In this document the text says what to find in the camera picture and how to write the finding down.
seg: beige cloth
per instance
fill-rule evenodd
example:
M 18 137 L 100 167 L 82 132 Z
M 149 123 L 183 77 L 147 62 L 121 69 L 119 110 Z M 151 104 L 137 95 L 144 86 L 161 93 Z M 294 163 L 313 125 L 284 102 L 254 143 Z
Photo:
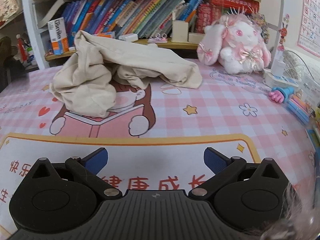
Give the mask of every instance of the beige cloth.
M 157 76 L 178 87 L 198 88 L 202 82 L 197 64 L 169 49 L 92 36 L 84 31 L 76 34 L 75 45 L 77 53 L 56 73 L 50 90 L 77 114 L 107 116 L 116 98 L 116 90 L 109 84 L 112 73 L 117 82 L 143 90 L 150 77 Z

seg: pink bow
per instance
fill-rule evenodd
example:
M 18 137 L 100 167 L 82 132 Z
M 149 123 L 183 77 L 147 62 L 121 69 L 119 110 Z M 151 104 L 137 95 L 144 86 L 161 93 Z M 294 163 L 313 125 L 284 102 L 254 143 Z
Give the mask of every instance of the pink bow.
M 239 42 L 235 48 L 235 56 L 241 64 L 246 60 L 249 60 L 251 62 L 251 69 L 256 71 L 257 63 L 259 63 L 259 60 L 262 57 L 261 48 L 257 45 L 251 51 L 247 51 L 242 42 Z
M 205 50 L 204 46 L 202 43 L 199 43 L 198 49 L 197 49 L 197 53 L 200 55 L 204 55 L 205 59 L 207 62 L 209 62 L 212 58 L 212 50 Z

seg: white wall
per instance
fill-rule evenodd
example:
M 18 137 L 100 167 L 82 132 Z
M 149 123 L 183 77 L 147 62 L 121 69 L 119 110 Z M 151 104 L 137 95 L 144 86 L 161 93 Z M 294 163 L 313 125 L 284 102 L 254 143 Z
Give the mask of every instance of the white wall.
M 303 0 L 291 0 L 290 6 L 294 8 L 294 12 L 290 14 L 290 21 L 288 25 L 288 35 L 285 38 L 284 46 L 289 49 L 294 49 L 295 51 L 304 54 L 308 57 L 311 57 L 313 61 L 320 61 L 320 57 L 314 56 L 313 54 L 307 52 L 306 50 L 297 46 L 298 36 L 300 33 L 301 19 L 302 19 L 302 10 L 303 10 Z M 279 20 L 279 11 L 280 11 L 280 0 L 261 0 L 260 4 L 260 13 L 266 16 L 266 20 L 269 23 L 278 25 Z M 276 32 L 270 32 L 270 42 L 268 48 L 270 49 L 275 41 Z

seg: pink eye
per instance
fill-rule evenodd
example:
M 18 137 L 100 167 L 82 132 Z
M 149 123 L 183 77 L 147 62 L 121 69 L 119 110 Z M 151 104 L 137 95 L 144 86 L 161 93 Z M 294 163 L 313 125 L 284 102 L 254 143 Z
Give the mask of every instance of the pink eye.
M 241 30 L 237 30 L 237 31 L 236 31 L 236 34 L 237 34 L 238 36 L 240 36 L 240 37 L 243 35 Z

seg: power strip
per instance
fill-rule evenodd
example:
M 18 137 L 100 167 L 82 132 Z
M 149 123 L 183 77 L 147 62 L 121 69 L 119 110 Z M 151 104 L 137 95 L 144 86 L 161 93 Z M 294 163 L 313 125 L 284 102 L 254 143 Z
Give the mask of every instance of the power strip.
M 287 88 L 287 87 L 294 87 L 294 89 L 297 89 L 299 87 L 299 81 L 294 78 L 288 78 L 285 76 L 278 77 L 274 76 L 271 73 L 271 70 L 264 69 L 263 74 L 263 83 L 267 85 L 270 88 L 274 87 L 281 87 L 281 88 Z

